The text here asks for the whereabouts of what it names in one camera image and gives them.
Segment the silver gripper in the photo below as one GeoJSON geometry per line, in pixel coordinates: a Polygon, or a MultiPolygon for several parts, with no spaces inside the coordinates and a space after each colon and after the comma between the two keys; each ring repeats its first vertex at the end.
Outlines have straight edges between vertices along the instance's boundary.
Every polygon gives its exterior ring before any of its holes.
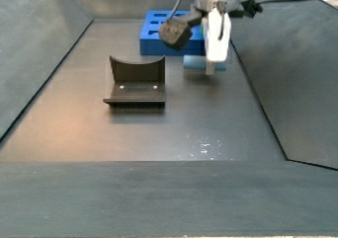
{"type": "Polygon", "coordinates": [[[204,20],[206,74],[212,75],[215,65],[227,59],[231,21],[228,14],[220,14],[216,7],[223,2],[227,11],[236,10],[242,0],[195,0],[195,7],[210,12],[204,20]]]}

